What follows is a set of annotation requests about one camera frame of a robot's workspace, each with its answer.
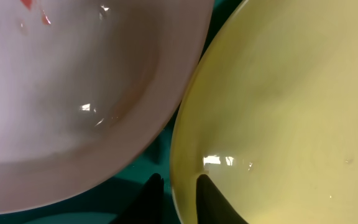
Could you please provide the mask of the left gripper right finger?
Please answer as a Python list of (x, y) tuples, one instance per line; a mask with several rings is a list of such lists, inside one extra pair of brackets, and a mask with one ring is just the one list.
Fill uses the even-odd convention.
[(198, 224), (248, 224), (206, 174), (196, 180), (196, 213)]

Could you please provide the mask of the yellow green plate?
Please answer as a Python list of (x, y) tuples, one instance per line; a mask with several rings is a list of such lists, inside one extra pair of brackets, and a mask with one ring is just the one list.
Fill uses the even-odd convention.
[(181, 103), (170, 168), (182, 223), (202, 174), (248, 223), (358, 223), (358, 0), (241, 2)]

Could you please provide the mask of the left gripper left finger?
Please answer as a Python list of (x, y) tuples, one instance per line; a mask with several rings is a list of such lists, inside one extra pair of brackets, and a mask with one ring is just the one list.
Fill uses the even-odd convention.
[(164, 180), (154, 173), (138, 197), (110, 224), (161, 224), (163, 196)]

